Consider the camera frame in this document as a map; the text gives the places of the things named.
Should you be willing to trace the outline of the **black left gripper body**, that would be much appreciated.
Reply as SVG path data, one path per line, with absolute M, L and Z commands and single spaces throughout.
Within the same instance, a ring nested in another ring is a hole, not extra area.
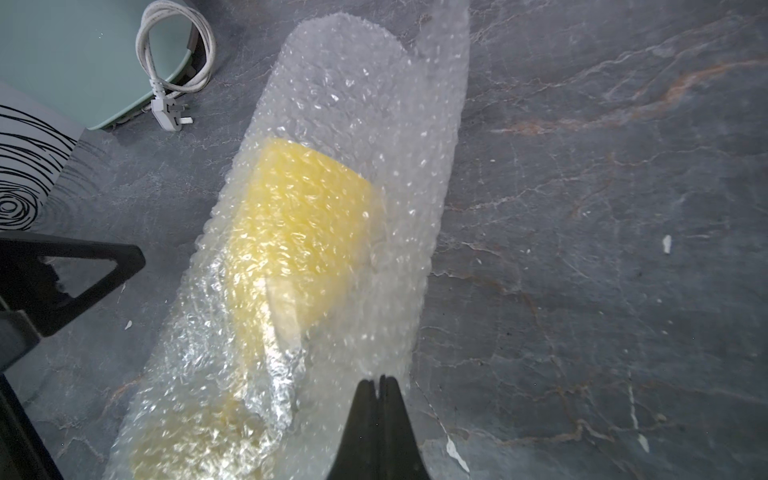
M 5 371 L 29 353 L 40 335 L 23 311 L 1 306 L 1 478 L 62 479 Z

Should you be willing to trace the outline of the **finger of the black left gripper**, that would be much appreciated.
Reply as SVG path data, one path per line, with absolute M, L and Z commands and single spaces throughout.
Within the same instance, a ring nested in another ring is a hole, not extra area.
M 47 258 L 106 260 L 114 268 L 80 295 L 60 287 Z M 136 245 L 75 240 L 29 232 L 1 234 L 1 302 L 23 312 L 35 330 L 51 336 L 93 307 L 146 264 Z

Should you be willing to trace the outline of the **yellow plastic wine glass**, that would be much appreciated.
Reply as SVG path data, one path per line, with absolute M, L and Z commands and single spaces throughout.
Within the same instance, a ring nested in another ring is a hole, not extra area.
M 111 476 L 261 479 L 291 426 L 307 332 L 344 298 L 375 192 L 271 138 L 246 153 L 152 360 Z

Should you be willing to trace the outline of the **clear bubble wrap sheet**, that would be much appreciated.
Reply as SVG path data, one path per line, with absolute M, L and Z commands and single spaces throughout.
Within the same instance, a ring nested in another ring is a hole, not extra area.
M 112 447 L 108 479 L 323 479 L 359 382 L 405 380 L 465 102 L 469 7 L 414 42 L 285 40 Z

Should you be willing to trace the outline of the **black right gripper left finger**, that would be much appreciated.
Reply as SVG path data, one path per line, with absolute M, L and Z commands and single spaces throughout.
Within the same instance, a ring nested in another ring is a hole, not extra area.
M 327 479 L 377 479 L 377 442 L 378 399 L 375 382 L 362 380 L 355 390 L 339 448 Z

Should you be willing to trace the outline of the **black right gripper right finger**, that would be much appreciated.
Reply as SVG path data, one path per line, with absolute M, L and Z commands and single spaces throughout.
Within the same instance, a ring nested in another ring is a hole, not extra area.
M 377 478 L 430 480 L 394 377 L 380 377 L 377 414 Z

